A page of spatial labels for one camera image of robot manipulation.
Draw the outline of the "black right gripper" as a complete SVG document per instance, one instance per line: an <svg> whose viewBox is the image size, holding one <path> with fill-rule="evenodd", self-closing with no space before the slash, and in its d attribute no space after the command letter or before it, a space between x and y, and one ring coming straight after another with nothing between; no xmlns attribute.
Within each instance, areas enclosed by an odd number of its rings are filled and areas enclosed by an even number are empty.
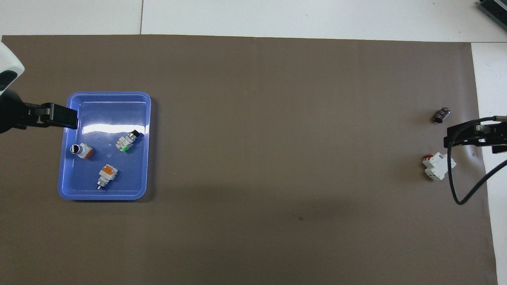
<svg viewBox="0 0 507 285"><path fill-rule="evenodd" d="M481 121L467 121L447 128L444 148L467 145L491 147L493 154L506 153L506 121L486 125Z"/></svg>

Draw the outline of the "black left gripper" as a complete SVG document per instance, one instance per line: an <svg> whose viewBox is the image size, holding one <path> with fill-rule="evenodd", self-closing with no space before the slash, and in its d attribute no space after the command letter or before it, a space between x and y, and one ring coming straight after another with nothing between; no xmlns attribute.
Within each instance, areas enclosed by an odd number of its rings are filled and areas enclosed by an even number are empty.
<svg viewBox="0 0 507 285"><path fill-rule="evenodd" d="M55 103L25 103L13 89L0 97L0 133L30 127L78 128L78 112Z"/></svg>

